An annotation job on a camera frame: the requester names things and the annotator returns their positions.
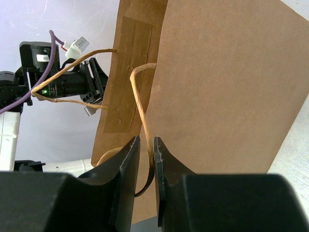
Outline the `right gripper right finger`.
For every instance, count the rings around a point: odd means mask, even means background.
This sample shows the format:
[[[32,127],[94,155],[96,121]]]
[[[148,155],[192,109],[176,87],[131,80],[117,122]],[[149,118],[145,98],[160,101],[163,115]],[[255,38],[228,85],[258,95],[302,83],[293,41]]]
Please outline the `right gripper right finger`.
[[[306,232],[309,223],[278,174],[196,174],[154,139],[157,224],[164,232]]]

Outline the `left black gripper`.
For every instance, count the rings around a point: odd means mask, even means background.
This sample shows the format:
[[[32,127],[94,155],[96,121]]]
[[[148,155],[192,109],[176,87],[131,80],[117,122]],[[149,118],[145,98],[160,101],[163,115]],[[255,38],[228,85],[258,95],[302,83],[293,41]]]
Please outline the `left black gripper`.
[[[80,96],[89,104],[98,104],[103,100],[108,76],[102,70],[96,58],[79,64],[70,72],[65,72],[49,84],[51,99]]]

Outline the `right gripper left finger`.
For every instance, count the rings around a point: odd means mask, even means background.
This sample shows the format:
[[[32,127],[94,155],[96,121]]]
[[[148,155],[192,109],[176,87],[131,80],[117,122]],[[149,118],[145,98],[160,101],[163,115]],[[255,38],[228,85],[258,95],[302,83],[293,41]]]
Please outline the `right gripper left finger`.
[[[140,158],[140,138],[74,177],[65,173],[1,172],[3,232],[128,232]]]

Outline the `brown paper bag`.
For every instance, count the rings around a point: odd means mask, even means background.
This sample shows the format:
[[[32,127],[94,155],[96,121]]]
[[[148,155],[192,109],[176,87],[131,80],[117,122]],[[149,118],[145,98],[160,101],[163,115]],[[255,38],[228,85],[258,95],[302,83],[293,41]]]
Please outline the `brown paper bag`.
[[[197,173],[265,173],[309,93],[309,22],[280,0],[122,0],[92,162],[143,129]]]

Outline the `metal serving tongs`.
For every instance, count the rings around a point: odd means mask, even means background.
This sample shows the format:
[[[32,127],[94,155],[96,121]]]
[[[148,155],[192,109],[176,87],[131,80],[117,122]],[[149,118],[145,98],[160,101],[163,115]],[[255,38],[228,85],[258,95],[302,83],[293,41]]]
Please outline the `metal serving tongs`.
[[[92,107],[89,107],[89,106],[86,106],[85,108],[84,108],[84,110],[85,110],[85,112],[86,112],[86,114],[88,115],[88,116],[92,116],[92,115],[94,115],[96,112],[97,112],[97,108],[92,108]]]

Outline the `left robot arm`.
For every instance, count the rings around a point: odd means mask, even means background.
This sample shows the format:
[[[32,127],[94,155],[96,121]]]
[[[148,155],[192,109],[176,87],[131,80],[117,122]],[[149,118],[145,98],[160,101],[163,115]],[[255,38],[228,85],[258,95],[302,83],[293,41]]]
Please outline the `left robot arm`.
[[[34,87],[48,66],[51,43],[22,42],[19,47],[22,66],[16,72],[0,73],[0,107],[4,108],[21,99],[29,87]],[[99,104],[104,95],[108,77],[95,58],[76,65],[49,83],[39,94],[52,100],[80,96],[83,103]],[[42,170],[42,164],[34,161],[15,161],[17,139],[23,104],[14,106],[0,115],[0,169],[19,170],[30,166]]]

